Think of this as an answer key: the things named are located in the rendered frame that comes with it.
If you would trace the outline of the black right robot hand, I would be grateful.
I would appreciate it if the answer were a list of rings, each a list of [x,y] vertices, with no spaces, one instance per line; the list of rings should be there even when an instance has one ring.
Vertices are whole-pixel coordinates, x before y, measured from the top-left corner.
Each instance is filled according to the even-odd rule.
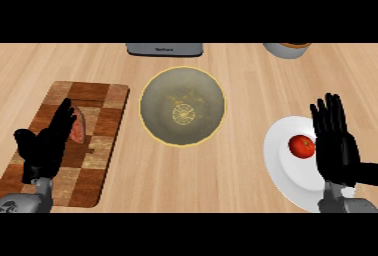
[[[338,94],[310,105],[316,134],[316,165],[328,182],[347,187],[357,183],[378,186],[378,163],[360,161],[354,136],[348,132],[342,102]]]

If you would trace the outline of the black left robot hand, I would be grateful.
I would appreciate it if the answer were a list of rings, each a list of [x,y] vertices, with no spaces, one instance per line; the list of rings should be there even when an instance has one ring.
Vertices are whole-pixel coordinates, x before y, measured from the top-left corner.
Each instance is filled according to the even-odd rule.
[[[49,127],[38,134],[34,134],[28,129],[15,131],[17,154],[23,159],[23,184],[31,184],[38,178],[51,179],[56,176],[75,120],[77,115],[71,107],[71,99],[65,98],[56,109]]]

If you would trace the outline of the red tomato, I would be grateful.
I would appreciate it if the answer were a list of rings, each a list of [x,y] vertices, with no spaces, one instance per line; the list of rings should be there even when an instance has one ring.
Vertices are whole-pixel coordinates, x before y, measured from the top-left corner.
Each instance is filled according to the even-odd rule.
[[[316,147],[311,139],[304,135],[295,135],[288,142],[291,154],[300,158],[307,159],[313,156]]]

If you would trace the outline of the white plate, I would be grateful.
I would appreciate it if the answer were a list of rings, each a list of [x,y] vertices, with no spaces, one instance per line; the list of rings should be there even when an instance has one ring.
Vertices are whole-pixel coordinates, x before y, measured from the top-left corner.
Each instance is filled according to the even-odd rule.
[[[316,156],[298,158],[289,150],[289,139],[304,135],[316,139],[313,121],[302,116],[288,116],[270,126],[263,144],[267,172],[286,199],[305,211],[319,212],[325,180],[316,168]]]

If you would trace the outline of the grey bowl with yellow rim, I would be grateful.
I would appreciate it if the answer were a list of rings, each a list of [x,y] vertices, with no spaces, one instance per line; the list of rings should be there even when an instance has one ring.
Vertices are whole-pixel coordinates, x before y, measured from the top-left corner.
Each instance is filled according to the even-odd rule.
[[[226,117],[224,90],[211,74],[178,66],[149,80],[139,99],[143,128],[167,146],[204,143],[218,131]]]

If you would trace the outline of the checkered wooden cutting board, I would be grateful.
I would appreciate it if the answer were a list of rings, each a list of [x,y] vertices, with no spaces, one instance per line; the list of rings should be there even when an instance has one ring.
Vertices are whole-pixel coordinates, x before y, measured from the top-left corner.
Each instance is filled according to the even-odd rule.
[[[53,205],[91,208],[97,205],[128,98],[128,86],[56,81],[28,129],[47,127],[65,98],[84,117],[81,142],[66,141],[65,155],[53,178]]]

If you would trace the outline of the red watermelon slice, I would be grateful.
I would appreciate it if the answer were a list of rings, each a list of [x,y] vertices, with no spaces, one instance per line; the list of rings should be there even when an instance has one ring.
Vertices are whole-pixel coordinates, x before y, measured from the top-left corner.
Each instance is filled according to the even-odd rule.
[[[74,107],[74,115],[77,116],[77,119],[72,124],[69,138],[75,143],[82,144],[85,139],[85,120],[77,107]]]

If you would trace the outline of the grey toaster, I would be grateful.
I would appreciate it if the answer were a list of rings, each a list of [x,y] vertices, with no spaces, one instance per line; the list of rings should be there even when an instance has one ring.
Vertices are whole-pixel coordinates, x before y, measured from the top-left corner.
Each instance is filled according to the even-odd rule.
[[[137,56],[198,57],[202,43],[127,43],[127,52]]]

